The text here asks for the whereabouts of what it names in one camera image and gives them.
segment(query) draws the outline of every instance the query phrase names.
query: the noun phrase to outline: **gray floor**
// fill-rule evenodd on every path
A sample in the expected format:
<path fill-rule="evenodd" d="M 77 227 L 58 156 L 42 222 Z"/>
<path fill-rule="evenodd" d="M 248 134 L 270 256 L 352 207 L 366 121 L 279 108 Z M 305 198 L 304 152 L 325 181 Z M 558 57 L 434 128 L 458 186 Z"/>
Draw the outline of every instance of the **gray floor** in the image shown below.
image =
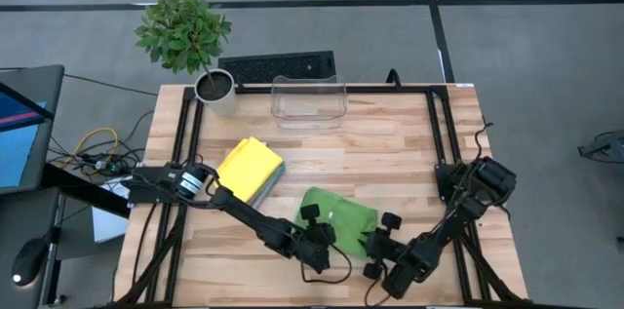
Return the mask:
<path fill-rule="evenodd" d="M 0 0 L 0 4 L 135 3 L 153 0 Z M 254 0 L 212 0 L 254 1 Z M 338 73 L 381 81 L 390 67 L 404 82 L 441 82 L 427 7 L 221 10 L 233 20 L 226 57 L 332 50 Z M 624 175 L 581 160 L 576 146 L 622 129 L 624 5 L 443 7 L 457 82 L 475 83 L 498 160 L 519 176 L 510 201 L 526 285 L 542 303 L 600 308 L 624 303 Z M 174 76 L 134 46 L 140 12 L 0 13 L 0 66 L 62 63 L 69 74 L 155 92 Z M 155 98 L 66 79 L 54 136 L 66 148 L 102 126 L 127 135 Z M 149 119 L 129 144 L 145 144 Z M 72 204 L 71 209 L 79 208 Z M 103 302 L 121 245 L 89 245 L 90 213 L 69 223 L 61 280 L 67 308 Z M 99 278 L 87 288 L 77 281 Z"/>

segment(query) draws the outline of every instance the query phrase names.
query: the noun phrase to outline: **wooden table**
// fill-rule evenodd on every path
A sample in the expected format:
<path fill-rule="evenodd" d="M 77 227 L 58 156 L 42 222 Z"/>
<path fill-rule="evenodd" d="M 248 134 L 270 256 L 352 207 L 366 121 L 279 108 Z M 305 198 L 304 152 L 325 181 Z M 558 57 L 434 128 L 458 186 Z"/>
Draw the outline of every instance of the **wooden table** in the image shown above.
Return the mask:
<path fill-rule="evenodd" d="M 161 88 L 152 121 L 145 163 L 163 166 L 171 157 L 184 86 Z M 483 126 L 473 87 L 448 86 L 450 105 L 462 157 L 476 155 L 473 139 Z M 339 193 L 357 203 L 403 218 L 397 240 L 407 242 L 429 231 L 445 207 L 438 198 L 433 167 L 437 162 L 427 102 L 421 94 L 349 95 L 348 112 L 336 130 L 280 130 L 270 112 L 270 95 L 238 97 L 236 116 L 220 118 L 205 110 L 198 153 L 213 167 L 224 159 L 241 138 L 255 136 L 286 162 L 287 173 L 260 210 L 268 215 L 293 219 L 301 198 L 311 186 Z M 189 113 L 194 112 L 191 104 Z M 439 107 L 442 132 L 446 126 Z M 182 152 L 187 151 L 190 120 Z M 484 153 L 490 155 L 488 139 L 482 135 Z M 130 287 L 138 239 L 150 206 L 133 208 L 119 260 L 115 294 Z M 160 207 L 147 229 L 139 262 L 139 274 L 154 249 Z M 520 263 L 507 216 L 490 209 L 477 223 L 483 253 L 509 288 L 527 296 Z M 478 286 L 468 255 L 473 295 Z M 304 284 L 298 261 L 287 260 L 267 249 L 255 233 L 224 212 L 190 209 L 184 230 L 174 306 L 208 305 L 363 305 L 371 280 L 362 275 L 363 260 L 353 260 L 351 278 L 340 285 Z M 331 269 L 321 276 L 339 279 L 346 261 L 331 253 Z M 168 260 L 163 263 L 156 298 L 164 297 Z M 385 292 L 377 286 L 370 302 Z M 459 304 L 461 292 L 452 247 L 446 247 L 440 266 L 423 284 L 413 283 L 403 300 L 386 305 Z"/>

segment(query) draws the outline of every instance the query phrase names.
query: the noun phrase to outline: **white pot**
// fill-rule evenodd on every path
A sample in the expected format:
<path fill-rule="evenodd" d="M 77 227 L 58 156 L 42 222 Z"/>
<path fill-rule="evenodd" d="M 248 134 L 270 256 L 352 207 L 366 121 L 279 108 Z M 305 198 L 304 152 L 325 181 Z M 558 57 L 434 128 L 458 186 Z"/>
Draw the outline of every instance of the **white pot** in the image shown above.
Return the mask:
<path fill-rule="evenodd" d="M 197 93 L 197 86 L 203 78 L 208 76 L 208 73 L 203 73 L 197 78 L 197 81 L 195 81 L 195 86 L 193 87 L 193 90 L 195 91 L 195 97 L 204 102 L 216 115 L 234 115 L 234 113 L 236 112 L 236 92 L 234 91 L 234 77 L 232 76 L 232 74 L 223 69 L 211 69 L 209 71 L 211 72 L 211 74 L 220 73 L 223 75 L 227 75 L 232 81 L 232 87 L 230 88 L 230 91 L 227 93 L 227 95 L 217 100 L 207 100 L 201 98 Z"/>

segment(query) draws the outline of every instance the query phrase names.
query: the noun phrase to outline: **green towel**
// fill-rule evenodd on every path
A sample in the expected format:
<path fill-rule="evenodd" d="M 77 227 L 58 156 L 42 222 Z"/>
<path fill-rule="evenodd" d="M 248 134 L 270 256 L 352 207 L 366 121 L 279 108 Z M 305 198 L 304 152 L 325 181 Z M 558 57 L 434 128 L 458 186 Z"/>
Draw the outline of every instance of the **green towel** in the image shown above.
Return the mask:
<path fill-rule="evenodd" d="M 319 205 L 321 216 L 318 222 L 327 222 L 335 231 L 335 246 L 347 254 L 366 258 L 364 247 L 358 242 L 362 232 L 374 231 L 377 227 L 377 210 L 360 206 L 329 191 L 312 187 L 303 196 L 301 206 Z M 294 223 L 305 228 L 308 222 L 297 211 Z"/>

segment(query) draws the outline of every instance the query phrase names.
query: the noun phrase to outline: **transparent bin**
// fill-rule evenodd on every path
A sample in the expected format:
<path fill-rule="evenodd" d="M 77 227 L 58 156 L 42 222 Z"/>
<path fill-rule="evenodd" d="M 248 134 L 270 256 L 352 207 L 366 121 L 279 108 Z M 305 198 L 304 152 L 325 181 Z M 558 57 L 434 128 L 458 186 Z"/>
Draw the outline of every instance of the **transparent bin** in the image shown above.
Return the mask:
<path fill-rule="evenodd" d="M 271 113 L 282 129 L 335 129 L 346 112 L 347 90 L 340 76 L 273 79 Z"/>

